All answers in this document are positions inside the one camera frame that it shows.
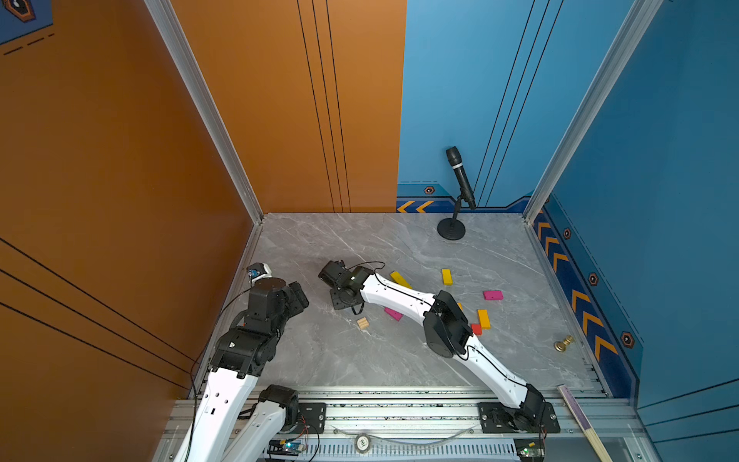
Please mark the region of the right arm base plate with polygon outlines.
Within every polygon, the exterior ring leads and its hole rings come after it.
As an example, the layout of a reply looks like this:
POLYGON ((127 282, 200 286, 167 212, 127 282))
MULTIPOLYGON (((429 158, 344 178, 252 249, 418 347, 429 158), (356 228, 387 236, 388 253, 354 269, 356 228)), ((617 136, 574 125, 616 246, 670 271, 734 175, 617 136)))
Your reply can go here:
POLYGON ((531 422, 526 417, 515 417, 516 409, 509 409, 497 402, 481 402, 477 404, 477 410, 479 423, 485 434, 561 432, 558 417, 550 402, 545 402, 544 409, 531 422))

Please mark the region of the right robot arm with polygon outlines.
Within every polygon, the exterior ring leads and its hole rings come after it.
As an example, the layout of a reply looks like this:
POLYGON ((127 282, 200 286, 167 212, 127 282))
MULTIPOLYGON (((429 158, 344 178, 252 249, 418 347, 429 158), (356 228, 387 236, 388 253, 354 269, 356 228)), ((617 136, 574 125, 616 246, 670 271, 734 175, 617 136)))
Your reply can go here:
POLYGON ((419 292, 363 266, 348 269, 342 261, 328 262, 319 279, 329 286, 337 310, 349 308, 359 314, 365 305, 375 304, 421 325, 425 344, 434 353, 459 361, 494 393, 507 414, 510 429, 531 433, 544 430, 548 412, 542 393, 487 350, 450 293, 419 292))

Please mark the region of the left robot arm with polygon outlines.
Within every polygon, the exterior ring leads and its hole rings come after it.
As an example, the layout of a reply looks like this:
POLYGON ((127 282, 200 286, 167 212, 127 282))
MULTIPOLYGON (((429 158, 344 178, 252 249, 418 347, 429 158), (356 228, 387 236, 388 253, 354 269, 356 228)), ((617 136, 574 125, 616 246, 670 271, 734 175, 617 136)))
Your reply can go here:
POLYGON ((244 429, 230 435, 267 363, 273 360, 289 319, 309 300, 297 282, 275 277, 250 288, 248 307, 219 338, 206 387, 176 461, 257 461, 280 432, 298 420, 298 393, 271 385, 252 407, 244 429))

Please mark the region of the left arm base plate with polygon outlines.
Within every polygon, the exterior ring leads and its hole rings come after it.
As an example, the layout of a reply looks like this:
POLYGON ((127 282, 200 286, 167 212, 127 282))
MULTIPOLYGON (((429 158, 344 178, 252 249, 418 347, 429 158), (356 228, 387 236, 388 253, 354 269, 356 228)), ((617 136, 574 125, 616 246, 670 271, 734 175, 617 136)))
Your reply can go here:
POLYGON ((299 402, 296 432, 323 434, 326 422, 327 405, 325 402, 299 402))

